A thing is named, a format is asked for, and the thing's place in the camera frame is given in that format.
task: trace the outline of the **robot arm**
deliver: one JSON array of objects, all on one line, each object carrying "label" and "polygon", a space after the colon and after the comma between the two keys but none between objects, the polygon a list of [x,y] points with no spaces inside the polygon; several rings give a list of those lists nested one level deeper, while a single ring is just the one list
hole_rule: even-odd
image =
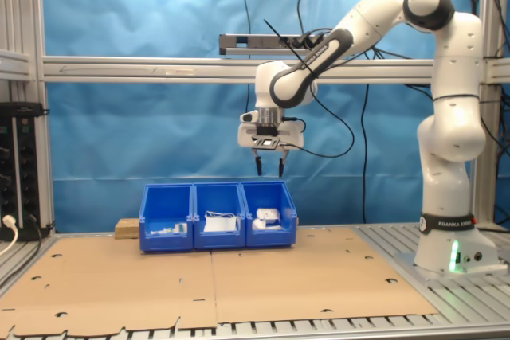
[{"label": "robot arm", "polygon": [[[261,158],[258,150],[283,152],[280,161],[282,174],[285,158],[294,146],[304,145],[301,123],[288,121],[284,109],[313,101],[316,94],[315,79],[341,57],[365,52],[375,45],[397,24],[407,22],[425,32],[441,31],[451,24],[455,10],[450,0],[361,0],[331,33],[304,58],[292,67],[282,61],[270,61],[257,68],[255,93],[257,110],[241,116],[238,142],[242,147],[251,147],[261,175]],[[465,14],[479,23],[473,15]],[[438,40],[451,38],[448,32]],[[481,44],[477,51],[481,54]],[[477,79],[469,81],[470,92],[478,93]],[[291,144],[280,145],[280,141]]]},{"label": "robot arm", "polygon": [[[431,92],[434,115],[418,128],[423,172],[422,235],[414,260],[426,278],[445,273],[506,272],[496,246],[474,226],[465,162],[485,145],[478,100],[482,28],[472,14],[455,12],[450,0],[362,0],[305,58],[288,67],[281,61],[257,68],[256,111],[241,116],[243,147],[279,150],[280,175],[288,150],[302,147],[302,126],[286,120],[284,109],[307,104],[315,79],[337,59],[365,52],[399,23],[433,33],[436,52]],[[257,168],[261,173],[260,157]]]}]

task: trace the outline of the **flat cardboard box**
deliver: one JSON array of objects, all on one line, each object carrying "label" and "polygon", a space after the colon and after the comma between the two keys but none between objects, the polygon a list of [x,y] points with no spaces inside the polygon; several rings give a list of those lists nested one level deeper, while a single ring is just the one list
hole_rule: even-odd
[{"label": "flat cardboard box", "polygon": [[59,240],[0,299],[0,338],[216,326],[208,252],[143,255],[137,240]]},{"label": "flat cardboard box", "polygon": [[436,312],[349,228],[298,230],[294,248],[213,252],[218,322]]},{"label": "flat cardboard box", "polygon": [[[393,279],[397,283],[388,283]],[[436,310],[347,228],[294,248],[142,254],[137,240],[60,239],[0,299],[0,338],[82,338],[222,322],[427,315]]]}]

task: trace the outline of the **table surface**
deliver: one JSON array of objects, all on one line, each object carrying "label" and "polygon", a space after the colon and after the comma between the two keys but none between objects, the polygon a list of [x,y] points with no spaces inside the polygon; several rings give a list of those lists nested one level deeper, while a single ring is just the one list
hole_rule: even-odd
[{"label": "table surface", "polygon": [[[387,316],[377,318],[299,320],[284,322],[242,322],[219,324],[214,329],[180,330],[179,323],[170,330],[144,330],[120,333],[98,340],[151,340],[168,338],[509,338],[510,339],[510,276],[463,278],[458,281],[436,281],[425,286],[400,266],[394,258],[399,253],[412,253],[418,246],[416,224],[348,225],[386,257],[398,271],[439,312],[436,315]],[[502,250],[510,250],[510,235],[486,233]],[[112,233],[57,234],[46,239],[38,257],[63,237],[113,236]],[[7,243],[0,242],[0,250]],[[18,243],[8,256],[0,259],[0,282],[23,262],[37,243]],[[3,290],[16,283],[13,279]],[[9,340],[18,339],[12,334]],[[60,336],[30,337],[25,340],[75,340]]]}]

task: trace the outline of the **blue plastic bin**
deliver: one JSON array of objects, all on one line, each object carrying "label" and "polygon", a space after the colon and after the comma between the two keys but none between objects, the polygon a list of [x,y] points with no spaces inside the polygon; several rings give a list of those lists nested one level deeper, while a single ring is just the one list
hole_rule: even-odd
[{"label": "blue plastic bin", "polygon": [[[246,246],[292,246],[296,243],[297,212],[287,185],[276,182],[241,182],[241,192],[246,206]],[[257,209],[278,209],[281,230],[253,230]]]},{"label": "blue plastic bin", "polygon": [[[191,184],[147,185],[140,208],[140,249],[185,251],[193,248],[193,194]],[[151,233],[175,224],[186,224],[185,233]]]},{"label": "blue plastic bin", "polygon": [[[238,182],[195,183],[193,205],[195,248],[245,247],[245,205]],[[204,233],[206,211],[233,213],[237,217],[237,230]]]}]

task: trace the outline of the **white power cord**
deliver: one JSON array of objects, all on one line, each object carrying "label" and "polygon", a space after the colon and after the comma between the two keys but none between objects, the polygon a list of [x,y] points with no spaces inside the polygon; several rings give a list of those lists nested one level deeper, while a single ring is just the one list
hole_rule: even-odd
[{"label": "white power cord", "polygon": [[10,244],[0,252],[0,256],[11,250],[18,240],[18,228],[16,227],[16,219],[10,215],[5,215],[2,219],[3,224],[14,231],[14,238]]}]

